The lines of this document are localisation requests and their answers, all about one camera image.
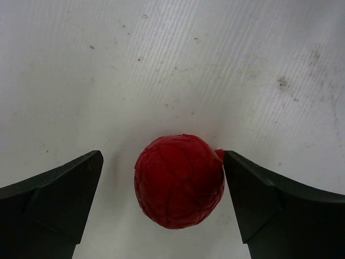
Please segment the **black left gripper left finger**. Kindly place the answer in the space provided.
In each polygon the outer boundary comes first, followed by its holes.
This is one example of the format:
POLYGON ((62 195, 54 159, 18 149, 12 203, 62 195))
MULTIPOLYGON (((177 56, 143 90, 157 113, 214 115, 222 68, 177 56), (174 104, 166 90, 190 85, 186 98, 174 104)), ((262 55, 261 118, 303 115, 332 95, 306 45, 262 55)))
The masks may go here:
POLYGON ((104 159, 91 151, 1 188, 1 258, 72 258, 104 159))

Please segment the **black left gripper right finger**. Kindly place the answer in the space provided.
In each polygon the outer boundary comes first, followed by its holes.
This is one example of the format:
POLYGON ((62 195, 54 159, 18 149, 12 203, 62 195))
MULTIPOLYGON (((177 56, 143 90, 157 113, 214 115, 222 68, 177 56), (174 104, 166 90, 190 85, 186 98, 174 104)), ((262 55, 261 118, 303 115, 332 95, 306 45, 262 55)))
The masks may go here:
POLYGON ((344 196, 304 185, 233 151, 224 170, 252 258, 344 258, 344 196))

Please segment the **red fake pomegranate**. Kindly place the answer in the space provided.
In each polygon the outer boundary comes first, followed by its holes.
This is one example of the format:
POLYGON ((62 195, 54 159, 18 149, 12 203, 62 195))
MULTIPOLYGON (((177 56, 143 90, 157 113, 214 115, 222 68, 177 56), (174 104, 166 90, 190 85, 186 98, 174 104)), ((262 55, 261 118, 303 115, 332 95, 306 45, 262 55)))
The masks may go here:
POLYGON ((134 167, 135 195, 143 213, 167 229, 204 221, 224 193, 224 155, 195 135, 155 139, 134 167))

